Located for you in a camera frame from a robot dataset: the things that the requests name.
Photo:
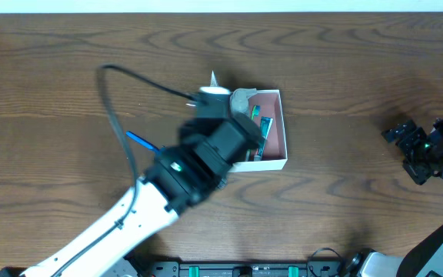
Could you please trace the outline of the blue pump soap bottle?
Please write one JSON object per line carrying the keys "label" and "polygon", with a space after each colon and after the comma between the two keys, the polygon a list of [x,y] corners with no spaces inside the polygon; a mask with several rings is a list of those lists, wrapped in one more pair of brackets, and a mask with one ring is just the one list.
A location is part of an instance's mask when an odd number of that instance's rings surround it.
{"label": "blue pump soap bottle", "polygon": [[231,113],[242,113],[249,115],[249,99],[256,95],[256,88],[238,88],[230,96]]}

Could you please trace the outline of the green white toothbrush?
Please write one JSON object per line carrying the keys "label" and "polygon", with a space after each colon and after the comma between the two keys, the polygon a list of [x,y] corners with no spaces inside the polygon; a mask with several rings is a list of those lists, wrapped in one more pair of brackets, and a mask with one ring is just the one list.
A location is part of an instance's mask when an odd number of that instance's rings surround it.
{"label": "green white toothbrush", "polygon": [[253,120],[255,117],[259,115],[261,106],[260,105],[254,105],[251,111],[251,120]]}

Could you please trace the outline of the Colgate toothpaste tube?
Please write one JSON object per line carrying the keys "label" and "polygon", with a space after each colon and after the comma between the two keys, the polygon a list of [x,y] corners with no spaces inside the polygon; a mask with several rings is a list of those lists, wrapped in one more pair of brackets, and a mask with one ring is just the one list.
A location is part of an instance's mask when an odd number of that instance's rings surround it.
{"label": "Colgate toothpaste tube", "polygon": [[262,160],[262,156],[263,156],[264,150],[265,150],[265,144],[267,142],[269,132],[271,131],[272,123],[273,123],[273,118],[261,117],[260,129],[261,129],[261,136],[263,138],[263,141],[259,143],[259,147],[255,152],[255,155],[254,155],[255,162],[259,162]]}

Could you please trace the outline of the white Pantene tube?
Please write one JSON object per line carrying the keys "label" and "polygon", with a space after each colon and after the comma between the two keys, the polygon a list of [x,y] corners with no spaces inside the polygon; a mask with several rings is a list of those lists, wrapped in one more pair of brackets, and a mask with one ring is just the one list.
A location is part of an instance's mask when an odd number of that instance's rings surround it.
{"label": "white Pantene tube", "polygon": [[212,71],[212,73],[211,73],[210,86],[211,87],[219,87],[218,80],[217,80],[217,78],[215,76],[215,72],[214,71]]}

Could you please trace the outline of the blue disposable razor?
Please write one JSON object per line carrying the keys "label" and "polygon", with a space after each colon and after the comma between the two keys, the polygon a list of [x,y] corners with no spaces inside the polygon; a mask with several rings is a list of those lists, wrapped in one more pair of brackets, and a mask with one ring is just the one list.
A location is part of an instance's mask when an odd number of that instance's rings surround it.
{"label": "blue disposable razor", "polygon": [[148,140],[142,138],[139,135],[136,135],[134,132],[127,131],[125,134],[129,139],[138,143],[139,145],[141,145],[145,149],[154,152],[155,154],[158,154],[159,152],[161,152],[164,149],[164,147],[157,147],[156,145],[149,142]]}

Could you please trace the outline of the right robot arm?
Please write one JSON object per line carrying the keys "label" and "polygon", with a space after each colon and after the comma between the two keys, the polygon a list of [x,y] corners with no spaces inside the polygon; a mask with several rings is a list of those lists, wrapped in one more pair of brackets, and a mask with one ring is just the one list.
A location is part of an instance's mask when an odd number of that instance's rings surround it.
{"label": "right robot arm", "polygon": [[[443,181],[443,118],[430,129],[413,120],[398,123],[381,133],[402,154],[402,168],[416,185],[429,179]],[[340,276],[443,276],[443,223],[406,255],[386,255],[374,249],[356,252],[341,267]]]}

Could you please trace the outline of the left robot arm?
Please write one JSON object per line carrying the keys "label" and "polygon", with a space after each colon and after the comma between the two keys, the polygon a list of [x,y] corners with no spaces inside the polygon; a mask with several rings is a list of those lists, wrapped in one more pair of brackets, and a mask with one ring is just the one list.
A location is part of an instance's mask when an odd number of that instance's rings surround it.
{"label": "left robot arm", "polygon": [[6,266],[0,276],[103,275],[186,209],[205,201],[262,139],[259,127],[241,113],[186,122],[178,145],[161,149],[100,219],[46,260],[28,268]]}

